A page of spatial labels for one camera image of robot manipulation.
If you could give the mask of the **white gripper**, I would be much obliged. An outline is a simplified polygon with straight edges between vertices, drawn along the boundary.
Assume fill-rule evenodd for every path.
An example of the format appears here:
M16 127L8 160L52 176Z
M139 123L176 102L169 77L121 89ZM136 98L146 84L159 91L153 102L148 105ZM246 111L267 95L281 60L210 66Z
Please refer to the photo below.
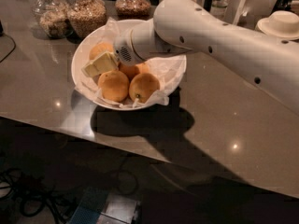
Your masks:
M153 20L119 21L120 33L114 38L113 48L118 59L129 66L158 57L163 51L163 42L156 35ZM86 77L95 77L118 68L113 52L104 51L87 62L81 71Z

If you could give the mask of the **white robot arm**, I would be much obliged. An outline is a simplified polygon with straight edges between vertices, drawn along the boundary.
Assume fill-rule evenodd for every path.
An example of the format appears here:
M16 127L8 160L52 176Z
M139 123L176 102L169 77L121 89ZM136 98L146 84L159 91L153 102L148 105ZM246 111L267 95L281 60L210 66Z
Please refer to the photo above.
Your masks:
M299 44L221 21L192 0L163 0L152 19L122 32L96 60L132 66L196 52L299 112Z

